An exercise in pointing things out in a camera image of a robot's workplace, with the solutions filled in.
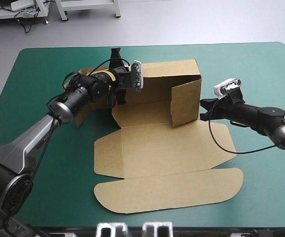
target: unfolded cardboard box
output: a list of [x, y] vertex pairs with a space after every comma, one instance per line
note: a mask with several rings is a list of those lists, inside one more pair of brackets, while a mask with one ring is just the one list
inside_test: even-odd
[[[98, 184], [98, 201], [111, 211], [133, 213], [232, 198], [243, 174], [236, 168], [211, 170], [234, 155], [218, 148], [208, 124], [197, 120], [202, 79], [196, 61], [143, 67], [142, 92], [128, 90], [127, 103], [112, 109], [120, 129], [95, 142], [95, 172], [124, 178]], [[225, 125], [212, 123], [212, 129], [223, 147], [235, 150]]]

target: green tabletop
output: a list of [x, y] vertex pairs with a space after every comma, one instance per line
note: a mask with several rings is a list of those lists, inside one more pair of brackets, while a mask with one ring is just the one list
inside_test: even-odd
[[[285, 45], [281, 43], [122, 47], [121, 56], [143, 63], [195, 58], [203, 76], [202, 98], [214, 97], [213, 86], [221, 81], [240, 78], [248, 104], [285, 109]], [[67, 73], [94, 67], [109, 57], [110, 47], [22, 50], [0, 96], [0, 145], [45, 115], [45, 102], [62, 91]], [[267, 137], [249, 128], [218, 122], [229, 125], [237, 151], [271, 145]], [[98, 222], [141, 226], [145, 221], [198, 227], [285, 226], [285, 151], [278, 148], [239, 155], [217, 167], [238, 167], [244, 172], [241, 190], [226, 202], [137, 214], [106, 210], [93, 188], [116, 179], [94, 173], [93, 144], [117, 129], [108, 109], [92, 112], [80, 127], [71, 123], [58, 129], [18, 218], [35, 226], [95, 226]]]

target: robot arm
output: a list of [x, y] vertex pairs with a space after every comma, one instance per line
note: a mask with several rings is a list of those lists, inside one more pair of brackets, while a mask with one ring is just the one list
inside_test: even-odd
[[0, 146], [0, 237], [32, 237], [30, 227], [13, 216], [19, 211], [33, 187], [35, 155], [61, 124], [70, 123], [89, 102], [98, 102], [107, 93], [115, 93], [124, 104], [127, 89], [143, 87], [143, 69], [139, 61], [124, 65], [119, 49], [112, 49], [109, 69], [88, 75], [73, 73], [65, 92], [49, 104], [49, 113], [11, 143]]
[[201, 106], [207, 110], [200, 114], [201, 120], [228, 119], [232, 125], [250, 127], [259, 134], [268, 136], [278, 148], [285, 150], [285, 111], [274, 107], [247, 105], [240, 85], [239, 79], [228, 79], [215, 86], [217, 98], [200, 101]]

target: yellow label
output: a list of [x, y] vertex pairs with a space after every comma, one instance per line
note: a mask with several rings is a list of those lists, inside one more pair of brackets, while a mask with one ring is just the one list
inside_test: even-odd
[[112, 81], [116, 81], [115, 76], [113, 75], [113, 73], [109, 72], [109, 71], [104, 71], [103, 73], [106, 73], [110, 76], [110, 78], [112, 79]]

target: power strip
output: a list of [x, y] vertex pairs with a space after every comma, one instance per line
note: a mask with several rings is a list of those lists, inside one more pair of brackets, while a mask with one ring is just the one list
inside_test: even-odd
[[34, 0], [17, 0], [11, 3], [12, 11], [19, 11], [30, 6], [34, 6]]

